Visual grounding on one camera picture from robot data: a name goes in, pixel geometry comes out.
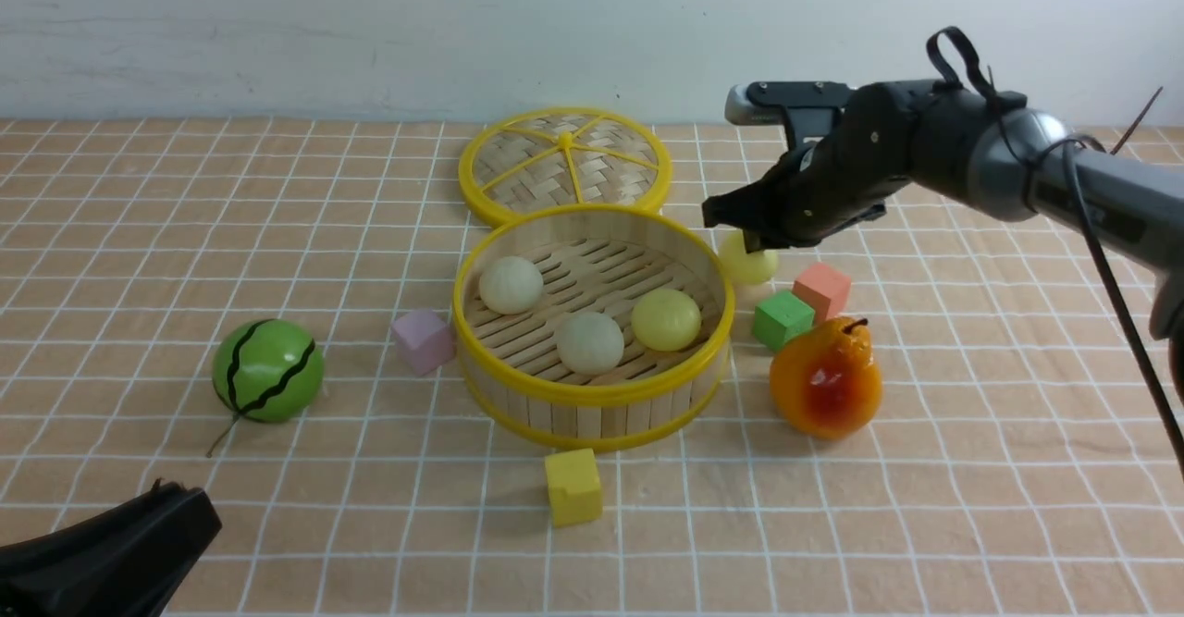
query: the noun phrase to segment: pear stem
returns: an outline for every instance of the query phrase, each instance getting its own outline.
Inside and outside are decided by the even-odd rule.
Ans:
[[[240,414],[237,413],[234,414],[234,418],[232,418],[230,424],[225,428],[225,430],[223,430],[223,433],[218,435],[218,438],[214,439],[214,443],[211,445],[210,450],[206,451],[207,459],[214,456],[214,449],[217,449],[218,445],[221,444],[224,439],[226,439],[226,436],[230,435],[230,431],[233,430],[234,425],[237,425],[238,422],[242,420],[242,418],[243,417]]]
[[[847,334],[847,335],[850,335],[851,330],[855,330],[860,326],[867,326],[867,324],[868,324],[868,320],[867,319],[858,319],[858,321],[852,322],[852,323],[843,327],[843,333]]]

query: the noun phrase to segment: yellow rim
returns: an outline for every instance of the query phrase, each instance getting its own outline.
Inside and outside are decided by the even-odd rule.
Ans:
[[[534,428],[522,425],[517,420],[509,418],[495,407],[493,403],[485,398],[485,393],[482,393],[481,388],[474,384],[472,378],[469,377],[469,371],[464,367],[464,364],[461,364],[461,374],[464,378],[465,386],[469,386],[469,394],[472,396],[477,406],[480,406],[482,411],[485,411],[487,416],[490,416],[490,418],[494,419],[494,423],[500,424],[502,428],[507,428],[507,430],[515,432],[515,435],[528,442],[534,442],[543,446],[562,450],[592,449],[593,452],[613,452],[635,449],[637,446],[651,444],[658,439],[663,439],[664,437],[669,437],[670,435],[686,428],[691,420],[702,413],[704,409],[707,409],[707,405],[715,399],[715,392],[720,388],[720,383],[722,381],[722,378],[716,378],[715,383],[712,384],[712,390],[703,396],[702,400],[695,403],[695,406],[687,410],[687,413],[683,413],[682,416],[678,416],[678,418],[674,418],[669,423],[659,425],[658,428],[646,430],[639,435],[612,437],[610,439],[577,439],[574,437],[560,437],[559,435],[535,430]]]
[[[482,251],[489,249],[491,243],[498,240],[503,234],[527,225],[529,221],[560,216],[560,213],[578,212],[630,213],[630,216],[659,221],[659,224],[665,225],[668,229],[676,230],[676,232],[683,234],[684,238],[691,240],[695,246],[707,255],[715,266],[716,272],[720,274],[720,281],[723,283],[723,309],[720,310],[720,322],[715,327],[715,332],[703,342],[702,347],[699,347],[697,352],[694,352],[687,360],[677,364],[675,367],[655,377],[643,378],[639,381],[625,381],[609,386],[578,386],[574,384],[556,384],[547,381],[545,378],[519,372],[494,356],[481,343],[481,340],[477,340],[477,334],[469,327],[469,322],[464,317],[464,282],[469,277],[469,271],[472,270],[472,264],[482,255]],[[554,404],[620,406],[650,399],[677,388],[677,386],[686,384],[690,378],[696,377],[706,369],[710,360],[714,360],[715,355],[725,348],[732,333],[732,321],[735,316],[735,293],[732,289],[731,281],[722,272],[722,263],[715,256],[715,251],[712,251],[710,246],[707,246],[707,243],[703,243],[697,234],[691,233],[676,221],[658,216],[658,213],[639,210],[635,205],[559,205],[559,207],[529,213],[529,216],[521,217],[510,224],[503,224],[493,230],[493,233],[487,234],[485,239],[478,243],[477,248],[464,259],[464,264],[461,265],[461,270],[457,272],[456,283],[452,284],[452,319],[455,319],[457,340],[459,340],[464,348],[468,348],[469,354],[477,361],[482,369],[497,378],[502,384],[511,386],[517,391],[530,393],[530,397]]]
[[[587,121],[587,123],[585,123],[579,129],[575,129],[575,135],[583,133],[584,129],[588,129],[590,127],[592,127],[592,124],[598,123],[598,121],[603,120],[618,121],[618,123],[625,124],[625,127],[633,129],[633,131],[642,135],[642,137],[645,137],[646,143],[650,146],[650,148],[654,149],[654,154],[658,159],[658,162],[657,165],[652,165],[651,162],[642,161],[642,159],[630,158],[626,154],[618,154],[601,148],[592,148],[592,146],[571,146],[571,148],[561,148],[561,146],[559,146],[558,143],[559,141],[558,137],[552,137],[546,133],[533,131],[533,129],[520,129],[514,127],[516,123],[520,123],[520,121],[528,121],[539,118],[539,116],[549,116],[555,114],[580,114],[580,115],[592,116],[591,120]],[[637,201],[633,203],[633,205],[630,205],[629,207],[639,208],[649,212],[657,212],[662,207],[662,204],[665,203],[665,197],[670,192],[670,178],[671,178],[670,154],[667,152],[665,146],[662,143],[662,141],[659,141],[658,137],[655,136],[652,131],[650,131],[650,129],[646,129],[643,124],[636,123],[635,121],[626,118],[626,116],[619,116],[617,114],[611,114],[609,111],[597,110],[597,108],[580,108],[580,107],[545,108],[543,110],[532,111],[528,114],[522,114],[520,116],[511,116],[511,118],[509,120],[500,121],[500,123],[493,124],[493,127],[490,127],[489,129],[478,133],[477,137],[474,137],[474,140],[469,142],[469,146],[465,146],[464,153],[461,154],[461,163],[458,167],[458,174],[461,179],[461,193],[464,195],[464,200],[469,204],[469,208],[472,211],[472,213],[490,226],[496,227],[507,224],[508,221],[514,221],[515,219],[519,219],[521,217],[520,213],[515,213],[514,211],[507,208],[506,205],[495,204],[494,201],[491,201],[489,197],[485,195],[485,188],[489,187],[489,184],[477,184],[472,174],[472,165],[477,159],[477,153],[481,152],[482,146],[484,146],[485,142],[489,141],[489,139],[493,135],[495,135],[495,133],[500,131],[523,133],[523,135],[541,137],[545,141],[551,141],[552,143],[555,143],[554,148],[548,148],[545,154],[554,154],[556,152],[564,153],[564,156],[567,159],[568,171],[572,174],[573,192],[578,199],[578,203],[580,204],[584,203],[584,199],[583,194],[580,193],[579,184],[575,184],[575,167],[573,166],[572,162],[571,149],[610,154],[611,156],[623,159],[623,161],[637,162],[637,165],[644,167],[651,167],[652,169],[655,169],[657,173],[654,176],[654,184],[652,186],[650,186],[650,189],[645,192],[645,194],[639,197],[639,199],[637,199]],[[503,172],[502,174],[498,175],[498,179],[495,181],[500,182],[501,179],[507,178],[507,175],[516,173],[516,171],[521,169],[522,166],[523,165],[520,163],[514,169]]]

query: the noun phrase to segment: green cube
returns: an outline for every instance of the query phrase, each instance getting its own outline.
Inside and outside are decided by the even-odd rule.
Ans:
[[[757,306],[752,334],[777,353],[790,340],[813,327],[815,310],[790,291],[778,291]]]

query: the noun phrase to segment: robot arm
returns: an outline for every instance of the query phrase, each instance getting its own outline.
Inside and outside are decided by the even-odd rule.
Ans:
[[[947,36],[966,63],[966,89],[938,49]],[[1131,321],[1102,248],[1154,272],[1150,335],[1170,340],[1184,397],[1184,174],[1080,149],[1081,140],[1016,91],[996,91],[955,27],[932,36],[941,78],[871,83],[752,83],[735,86],[733,124],[781,123],[790,150],[762,178],[702,204],[703,225],[744,230],[748,251],[812,248],[887,212],[909,184],[999,221],[1037,216],[1086,238],[1127,342],[1184,474],[1184,435]],[[807,142],[807,137],[817,137]]]

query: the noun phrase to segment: yellow ball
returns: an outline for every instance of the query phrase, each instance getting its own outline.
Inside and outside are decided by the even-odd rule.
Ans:
[[[703,317],[693,297],[675,289],[652,289],[633,306],[630,323],[638,342],[656,352],[677,352],[699,335]]]
[[[764,284],[777,272],[777,251],[747,253],[744,250],[744,233],[740,230],[725,234],[723,242],[720,243],[719,256],[723,262],[725,275],[736,284],[749,287]]]

